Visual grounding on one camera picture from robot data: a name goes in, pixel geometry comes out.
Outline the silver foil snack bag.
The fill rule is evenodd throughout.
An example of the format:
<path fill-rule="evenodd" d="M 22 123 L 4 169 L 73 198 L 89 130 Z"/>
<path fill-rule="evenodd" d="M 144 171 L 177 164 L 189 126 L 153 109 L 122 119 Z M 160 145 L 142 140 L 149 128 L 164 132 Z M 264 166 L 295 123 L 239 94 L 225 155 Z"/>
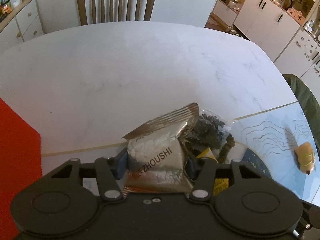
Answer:
<path fill-rule="evenodd" d="M 191 191 L 192 183 L 184 172 L 187 162 L 184 139 L 198 118 L 199 106 L 193 102 L 152 119 L 124 136 L 128 142 L 126 187 L 130 191 Z"/>

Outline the hotdog plush toy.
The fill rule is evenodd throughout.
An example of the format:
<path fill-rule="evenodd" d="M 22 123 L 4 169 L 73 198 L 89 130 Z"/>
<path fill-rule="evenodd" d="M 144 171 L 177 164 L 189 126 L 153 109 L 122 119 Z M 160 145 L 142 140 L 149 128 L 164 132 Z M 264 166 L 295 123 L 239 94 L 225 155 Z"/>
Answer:
<path fill-rule="evenodd" d="M 315 166 L 315 152 L 309 142 L 305 142 L 294 150 L 299 169 L 307 175 L 310 175 Z"/>

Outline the red cardboard box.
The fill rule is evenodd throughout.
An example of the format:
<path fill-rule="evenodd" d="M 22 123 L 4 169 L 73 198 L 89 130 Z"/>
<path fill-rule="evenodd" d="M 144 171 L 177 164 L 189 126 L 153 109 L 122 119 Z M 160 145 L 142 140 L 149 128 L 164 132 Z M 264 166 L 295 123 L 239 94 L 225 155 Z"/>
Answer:
<path fill-rule="evenodd" d="M 12 199 L 41 176 L 40 134 L 1 100 L 1 239 L 18 234 Z"/>

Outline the green jacket on chair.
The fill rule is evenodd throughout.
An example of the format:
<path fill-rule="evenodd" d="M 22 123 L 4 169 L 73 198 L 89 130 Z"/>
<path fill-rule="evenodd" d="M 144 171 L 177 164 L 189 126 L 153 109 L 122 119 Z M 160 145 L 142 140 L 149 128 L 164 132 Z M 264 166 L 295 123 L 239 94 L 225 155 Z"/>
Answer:
<path fill-rule="evenodd" d="M 283 74 L 284 79 L 293 91 L 308 121 L 319 153 L 320 108 L 319 103 L 307 85 L 293 74 Z"/>

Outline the wooden dining chair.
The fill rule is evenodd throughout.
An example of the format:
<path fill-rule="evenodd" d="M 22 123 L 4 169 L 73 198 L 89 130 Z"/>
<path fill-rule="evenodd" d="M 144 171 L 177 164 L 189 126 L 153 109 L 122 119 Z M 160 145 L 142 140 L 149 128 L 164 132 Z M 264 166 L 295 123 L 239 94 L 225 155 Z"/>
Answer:
<path fill-rule="evenodd" d="M 150 21 L 155 0 L 76 0 L 81 25 Z"/>

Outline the white sideboard cabinet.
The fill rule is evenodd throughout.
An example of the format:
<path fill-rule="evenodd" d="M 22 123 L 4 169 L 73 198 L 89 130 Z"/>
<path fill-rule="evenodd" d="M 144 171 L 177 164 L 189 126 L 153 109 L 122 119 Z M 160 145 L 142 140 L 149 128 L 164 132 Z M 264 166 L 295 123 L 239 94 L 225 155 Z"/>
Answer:
<path fill-rule="evenodd" d="M 12 5 L 11 0 L 1 3 L 1 53 L 44 34 L 37 0 L 19 0 L 18 5 Z"/>

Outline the white wall cabinet unit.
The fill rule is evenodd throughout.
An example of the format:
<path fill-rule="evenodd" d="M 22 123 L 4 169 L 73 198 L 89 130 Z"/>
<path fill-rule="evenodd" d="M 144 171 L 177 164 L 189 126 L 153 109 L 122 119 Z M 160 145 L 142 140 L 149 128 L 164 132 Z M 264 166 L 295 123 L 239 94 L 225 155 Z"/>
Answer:
<path fill-rule="evenodd" d="M 276 62 L 318 5 L 319 0 L 217 0 L 211 14 Z"/>

